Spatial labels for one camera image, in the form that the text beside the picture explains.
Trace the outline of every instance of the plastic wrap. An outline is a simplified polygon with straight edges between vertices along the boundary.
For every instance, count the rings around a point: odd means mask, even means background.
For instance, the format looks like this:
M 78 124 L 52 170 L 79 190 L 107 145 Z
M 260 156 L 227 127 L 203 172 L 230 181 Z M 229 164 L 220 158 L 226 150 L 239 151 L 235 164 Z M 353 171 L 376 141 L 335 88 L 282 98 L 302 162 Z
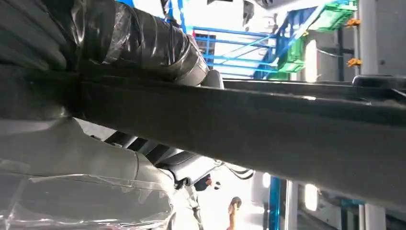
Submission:
M 0 139 L 0 229 L 143 230 L 173 215 L 170 178 L 76 121 L 10 133 Z
M 75 71 L 88 60 L 187 85 L 208 71 L 191 37 L 114 0 L 3 0 L 0 13 L 2 63 Z

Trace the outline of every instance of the blue pillar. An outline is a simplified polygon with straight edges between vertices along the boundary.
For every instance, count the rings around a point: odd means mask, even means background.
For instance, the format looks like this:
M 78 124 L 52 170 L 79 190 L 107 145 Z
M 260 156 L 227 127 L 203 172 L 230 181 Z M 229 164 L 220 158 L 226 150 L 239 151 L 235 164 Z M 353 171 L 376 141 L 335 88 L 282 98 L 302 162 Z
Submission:
M 269 196 L 269 230 L 279 230 L 279 212 L 281 209 L 281 180 L 275 176 L 271 177 Z

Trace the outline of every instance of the wire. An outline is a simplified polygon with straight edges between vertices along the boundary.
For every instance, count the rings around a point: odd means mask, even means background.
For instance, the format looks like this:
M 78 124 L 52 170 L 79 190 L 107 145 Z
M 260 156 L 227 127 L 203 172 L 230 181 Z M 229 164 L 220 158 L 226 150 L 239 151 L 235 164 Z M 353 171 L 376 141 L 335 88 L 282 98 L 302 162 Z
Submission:
M 255 173 L 255 171 L 251 170 L 251 169 L 247 169 L 247 170 L 243 170 L 243 171 L 237 171 L 237 170 L 234 170 L 234 169 L 230 168 L 227 164 L 224 164 L 224 165 L 234 174 L 234 176 L 236 176 L 238 179 L 243 180 L 243 181 L 252 178 L 254 176 L 254 173 Z M 244 174 L 246 174 L 246 173 L 248 173 L 250 171 L 251 171 L 250 175 L 248 175 L 246 177 L 242 177 L 242 175 L 244 175 Z
M 317 49 L 317 51 L 320 52 L 320 53 L 323 53 L 323 54 L 327 54 L 327 55 L 336 57 L 336 58 L 342 58 L 342 57 L 343 57 L 343 56 L 340 56 L 340 55 L 335 55 L 335 54 L 328 53 L 328 52 L 323 51 L 323 50 L 321 50 L 321 49 Z

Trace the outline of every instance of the fluorescent light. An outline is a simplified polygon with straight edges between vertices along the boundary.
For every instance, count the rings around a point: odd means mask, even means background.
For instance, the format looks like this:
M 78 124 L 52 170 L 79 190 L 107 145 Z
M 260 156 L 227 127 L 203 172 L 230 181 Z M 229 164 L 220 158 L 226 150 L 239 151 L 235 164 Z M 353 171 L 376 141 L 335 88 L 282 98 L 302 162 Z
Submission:
M 318 188 L 312 184 L 306 184 L 304 188 L 304 205 L 307 209 L 316 211 L 318 205 Z
M 269 173 L 264 173 L 262 176 L 262 185 L 264 188 L 269 188 L 269 185 L 271 184 L 271 175 Z
M 315 82 L 317 80 L 317 44 L 316 40 L 311 40 L 306 45 L 304 56 L 304 79 L 307 82 Z

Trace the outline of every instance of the white pillar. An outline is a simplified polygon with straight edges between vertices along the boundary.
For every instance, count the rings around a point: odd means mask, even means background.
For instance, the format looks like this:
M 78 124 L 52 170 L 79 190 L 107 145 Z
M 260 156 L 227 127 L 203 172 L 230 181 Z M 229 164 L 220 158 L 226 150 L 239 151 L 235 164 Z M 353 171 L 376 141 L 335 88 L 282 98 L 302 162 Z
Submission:
M 358 16 L 360 25 L 360 58 L 362 74 L 378 74 L 378 41 L 376 25 L 376 1 L 359 0 Z
M 297 182 L 288 181 L 286 186 L 286 215 L 285 229 L 297 230 L 297 198 L 298 198 Z
M 362 60 L 361 74 L 378 74 L 376 1 L 359 0 L 358 11 L 361 20 L 359 36 L 360 58 Z M 365 205 L 365 230 L 386 230 L 384 208 L 371 204 Z
M 365 230 L 386 230 L 384 208 L 371 204 L 365 205 Z
M 359 226 L 360 230 L 365 230 L 365 206 L 359 205 Z

